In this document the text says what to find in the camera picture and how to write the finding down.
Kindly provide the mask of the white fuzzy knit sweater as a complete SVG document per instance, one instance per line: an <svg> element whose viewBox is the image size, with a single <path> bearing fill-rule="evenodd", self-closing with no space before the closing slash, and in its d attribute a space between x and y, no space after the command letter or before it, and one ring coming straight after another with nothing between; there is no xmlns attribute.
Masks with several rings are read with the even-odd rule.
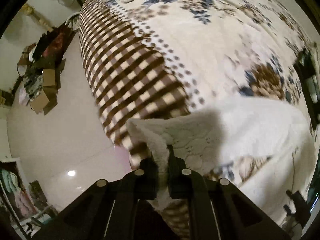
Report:
<svg viewBox="0 0 320 240"><path fill-rule="evenodd" d="M265 212L277 212L287 190L308 194L316 166L309 123L295 106L272 99L234 97L167 120L129 119L129 136L146 147L158 168L157 197L169 195L169 150L209 179L227 178Z"/></svg>

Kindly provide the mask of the clothes rack with garments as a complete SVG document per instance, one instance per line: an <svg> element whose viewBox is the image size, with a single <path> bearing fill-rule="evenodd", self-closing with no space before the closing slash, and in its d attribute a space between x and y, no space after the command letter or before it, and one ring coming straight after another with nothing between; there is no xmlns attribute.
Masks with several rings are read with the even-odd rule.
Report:
<svg viewBox="0 0 320 240"><path fill-rule="evenodd" d="M1 160L1 221L20 239L32 239L58 215L37 180L31 183L19 158Z"/></svg>

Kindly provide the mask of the floral and checked bed blanket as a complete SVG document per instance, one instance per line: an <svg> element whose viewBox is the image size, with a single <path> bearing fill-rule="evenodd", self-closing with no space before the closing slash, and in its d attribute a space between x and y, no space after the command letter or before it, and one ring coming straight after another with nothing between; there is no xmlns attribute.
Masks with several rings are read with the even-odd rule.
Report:
<svg viewBox="0 0 320 240"><path fill-rule="evenodd" d="M152 158L130 138L129 119L167 120L234 97L278 100L302 111L317 168L319 125L310 89L319 83L319 48L279 1L85 0L79 27L100 122L108 139L129 153L132 171ZM236 187L289 239L300 239L310 218L312 179L306 197L287 190L281 210L270 213ZM158 210L152 204L157 189L158 182L146 207L159 239L191 239L187 201L172 199Z"/></svg>

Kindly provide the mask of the pile of cardboard and clutter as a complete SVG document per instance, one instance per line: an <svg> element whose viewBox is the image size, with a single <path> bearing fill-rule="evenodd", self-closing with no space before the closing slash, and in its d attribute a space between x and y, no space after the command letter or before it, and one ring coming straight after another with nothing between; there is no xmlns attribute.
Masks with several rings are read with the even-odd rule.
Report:
<svg viewBox="0 0 320 240"><path fill-rule="evenodd" d="M57 105L63 59L75 31L65 24L44 33L38 42L24 48L17 64L18 101L36 114L47 115Z"/></svg>

